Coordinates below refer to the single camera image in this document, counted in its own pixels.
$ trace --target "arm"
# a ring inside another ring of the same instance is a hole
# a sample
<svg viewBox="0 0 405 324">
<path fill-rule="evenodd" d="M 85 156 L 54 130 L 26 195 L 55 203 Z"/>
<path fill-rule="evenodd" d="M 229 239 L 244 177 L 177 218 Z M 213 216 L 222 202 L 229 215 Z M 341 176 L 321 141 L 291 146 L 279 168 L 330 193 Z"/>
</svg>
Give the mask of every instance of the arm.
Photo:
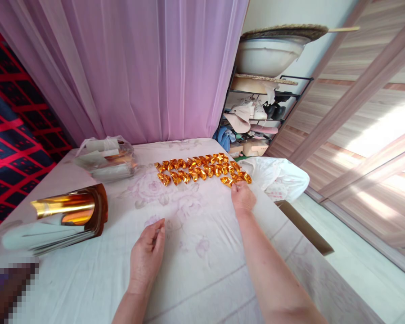
<svg viewBox="0 0 405 324">
<path fill-rule="evenodd" d="M 112 324 L 143 322 L 150 292 L 162 264 L 165 218 L 147 226 L 130 254 L 130 281 Z"/>
<path fill-rule="evenodd" d="M 244 253 L 266 323 L 327 323 L 259 227 L 252 209 L 256 198 L 244 181 L 231 197 L 243 238 Z"/>
</svg>

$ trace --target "pink shoe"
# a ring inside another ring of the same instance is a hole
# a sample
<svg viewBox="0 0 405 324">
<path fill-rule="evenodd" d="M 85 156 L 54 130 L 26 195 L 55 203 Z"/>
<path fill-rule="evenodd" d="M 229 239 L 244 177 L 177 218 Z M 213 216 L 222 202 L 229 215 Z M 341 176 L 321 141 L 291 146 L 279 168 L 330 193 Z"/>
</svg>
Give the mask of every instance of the pink shoe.
<svg viewBox="0 0 405 324">
<path fill-rule="evenodd" d="M 266 127 L 261 125 L 251 125 L 251 130 L 257 133 L 265 133 L 265 134 L 277 134 L 278 128 L 277 127 Z"/>
</svg>

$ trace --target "blue cloth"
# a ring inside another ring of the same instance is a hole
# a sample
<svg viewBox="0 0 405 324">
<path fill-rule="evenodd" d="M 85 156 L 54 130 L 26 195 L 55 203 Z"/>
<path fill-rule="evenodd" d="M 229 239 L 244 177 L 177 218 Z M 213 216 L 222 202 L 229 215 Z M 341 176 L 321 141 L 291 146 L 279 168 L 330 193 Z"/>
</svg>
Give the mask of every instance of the blue cloth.
<svg viewBox="0 0 405 324">
<path fill-rule="evenodd" d="M 219 134 L 217 135 L 216 138 L 216 133 L 214 133 L 213 138 L 217 140 L 217 142 L 224 148 L 225 151 L 229 152 L 230 151 L 230 144 L 231 140 L 230 137 L 225 134 L 225 132 L 228 130 L 225 126 L 221 126 L 219 129 Z"/>
</svg>

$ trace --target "white washbasin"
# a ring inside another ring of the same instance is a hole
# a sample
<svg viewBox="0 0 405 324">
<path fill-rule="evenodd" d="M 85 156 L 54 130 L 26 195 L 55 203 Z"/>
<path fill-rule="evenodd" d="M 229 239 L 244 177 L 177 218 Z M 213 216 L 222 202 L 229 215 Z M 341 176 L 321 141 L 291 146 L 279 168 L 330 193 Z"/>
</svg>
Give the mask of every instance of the white washbasin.
<svg viewBox="0 0 405 324">
<path fill-rule="evenodd" d="M 243 40 L 235 58 L 237 73 L 277 77 L 302 54 L 309 42 L 302 36 Z"/>
</svg>

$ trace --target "wooden stick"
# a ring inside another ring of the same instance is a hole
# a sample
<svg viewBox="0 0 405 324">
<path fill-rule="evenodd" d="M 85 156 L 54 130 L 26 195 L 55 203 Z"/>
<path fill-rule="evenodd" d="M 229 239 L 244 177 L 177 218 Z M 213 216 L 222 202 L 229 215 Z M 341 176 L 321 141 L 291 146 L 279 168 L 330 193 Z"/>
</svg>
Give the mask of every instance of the wooden stick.
<svg viewBox="0 0 405 324">
<path fill-rule="evenodd" d="M 341 27 L 341 28 L 330 28 L 328 32 L 355 32 L 360 29 L 360 26 L 354 27 Z"/>
</svg>

